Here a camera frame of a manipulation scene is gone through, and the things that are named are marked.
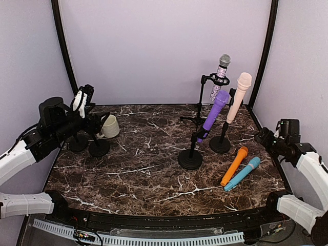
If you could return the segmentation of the black round-base orange mic stand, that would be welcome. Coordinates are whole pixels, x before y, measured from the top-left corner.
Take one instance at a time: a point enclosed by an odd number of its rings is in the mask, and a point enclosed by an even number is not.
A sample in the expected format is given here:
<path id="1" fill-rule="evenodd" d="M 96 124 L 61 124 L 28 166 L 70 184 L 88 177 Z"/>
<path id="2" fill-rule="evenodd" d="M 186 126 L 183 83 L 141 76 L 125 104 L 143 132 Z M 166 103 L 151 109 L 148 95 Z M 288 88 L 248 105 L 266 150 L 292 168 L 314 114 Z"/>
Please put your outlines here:
<path id="1" fill-rule="evenodd" d="M 83 151 L 88 146 L 88 139 L 82 135 L 74 135 L 69 141 L 69 150 L 72 152 Z"/>

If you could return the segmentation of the black round-base blue mic stand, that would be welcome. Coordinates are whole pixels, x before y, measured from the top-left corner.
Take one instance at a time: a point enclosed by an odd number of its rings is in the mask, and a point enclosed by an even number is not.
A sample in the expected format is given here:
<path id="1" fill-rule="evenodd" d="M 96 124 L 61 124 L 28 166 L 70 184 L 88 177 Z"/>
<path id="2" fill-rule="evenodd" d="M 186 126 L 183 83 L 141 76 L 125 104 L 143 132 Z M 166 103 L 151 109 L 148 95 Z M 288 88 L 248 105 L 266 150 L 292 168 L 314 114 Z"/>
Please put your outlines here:
<path id="1" fill-rule="evenodd" d="M 93 141 L 90 143 L 88 151 L 93 157 L 102 157 L 110 150 L 110 143 L 105 139 L 104 134 L 91 134 Z"/>

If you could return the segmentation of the orange toy microphone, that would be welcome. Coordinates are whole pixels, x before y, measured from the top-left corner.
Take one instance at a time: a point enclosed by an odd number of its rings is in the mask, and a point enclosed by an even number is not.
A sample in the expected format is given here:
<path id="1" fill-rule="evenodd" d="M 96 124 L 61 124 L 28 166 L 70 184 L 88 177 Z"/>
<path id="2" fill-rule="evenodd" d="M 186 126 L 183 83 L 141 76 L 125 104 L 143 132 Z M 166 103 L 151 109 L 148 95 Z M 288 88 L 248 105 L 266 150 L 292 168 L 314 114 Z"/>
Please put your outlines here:
<path id="1" fill-rule="evenodd" d="M 228 184 L 228 182 L 231 180 L 231 178 L 235 174 L 236 170 L 238 169 L 239 165 L 241 164 L 243 159 L 247 157 L 247 155 L 248 155 L 247 147 L 241 147 L 238 150 L 235 159 L 233 160 L 232 164 L 230 165 L 230 167 L 228 168 L 228 170 L 226 171 L 225 175 L 223 176 L 223 178 L 220 182 L 220 184 L 223 187 L 225 187 Z"/>

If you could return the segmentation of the blue toy microphone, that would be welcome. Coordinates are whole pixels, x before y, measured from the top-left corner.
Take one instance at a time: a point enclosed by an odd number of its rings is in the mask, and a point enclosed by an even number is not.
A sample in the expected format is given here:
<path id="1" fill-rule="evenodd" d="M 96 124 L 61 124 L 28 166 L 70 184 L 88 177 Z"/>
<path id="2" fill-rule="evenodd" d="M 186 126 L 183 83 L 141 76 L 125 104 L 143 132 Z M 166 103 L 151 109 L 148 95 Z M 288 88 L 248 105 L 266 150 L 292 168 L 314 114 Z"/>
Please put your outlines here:
<path id="1" fill-rule="evenodd" d="M 233 177 L 227 185 L 224 186 L 225 191 L 230 191 L 236 187 L 241 181 L 243 181 L 246 176 L 248 176 L 254 169 L 258 168 L 260 165 L 260 158 L 254 157 L 249 161 L 249 163 L 235 176 Z"/>

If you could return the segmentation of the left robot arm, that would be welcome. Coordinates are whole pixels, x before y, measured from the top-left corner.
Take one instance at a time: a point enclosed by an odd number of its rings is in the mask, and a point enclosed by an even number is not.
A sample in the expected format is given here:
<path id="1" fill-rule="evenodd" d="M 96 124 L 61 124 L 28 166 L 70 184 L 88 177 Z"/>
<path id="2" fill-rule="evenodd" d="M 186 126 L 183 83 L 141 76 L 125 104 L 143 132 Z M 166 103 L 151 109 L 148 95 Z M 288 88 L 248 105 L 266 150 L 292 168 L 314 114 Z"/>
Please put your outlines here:
<path id="1" fill-rule="evenodd" d="M 83 94 L 77 108 L 68 107 L 61 97 L 52 97 L 39 105 L 39 122 L 30 126 L 16 139 L 11 149 L 1 155 L 1 184 L 14 175 L 46 158 L 60 148 L 66 139 L 73 138 L 73 150 L 89 147 L 92 156 L 108 153 L 110 145 L 97 140 L 110 112 L 102 115 L 90 111 L 94 103 L 88 103 Z M 57 191 L 38 194 L 1 193 L 1 218 L 31 214 L 52 214 L 61 223 L 72 220 L 72 211 L 67 201 Z"/>

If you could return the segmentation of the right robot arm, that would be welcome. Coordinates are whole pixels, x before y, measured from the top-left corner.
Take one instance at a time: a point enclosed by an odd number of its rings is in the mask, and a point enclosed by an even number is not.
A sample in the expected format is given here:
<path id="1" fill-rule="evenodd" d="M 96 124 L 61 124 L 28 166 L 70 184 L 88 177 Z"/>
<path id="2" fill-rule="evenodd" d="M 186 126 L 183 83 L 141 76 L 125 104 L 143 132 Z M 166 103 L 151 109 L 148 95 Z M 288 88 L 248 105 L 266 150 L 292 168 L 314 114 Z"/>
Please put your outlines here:
<path id="1" fill-rule="evenodd" d="M 327 166 L 310 143 L 301 143 L 300 140 L 300 122 L 297 119 L 281 119 L 277 123 L 276 132 L 263 127 L 255 135 L 255 141 L 269 154 L 283 156 L 305 176 L 318 195 L 323 209 L 315 208 L 293 194 L 284 194 L 278 196 L 276 203 L 265 207 L 261 217 L 266 222 L 273 222 L 282 213 L 313 236 L 327 222 Z"/>

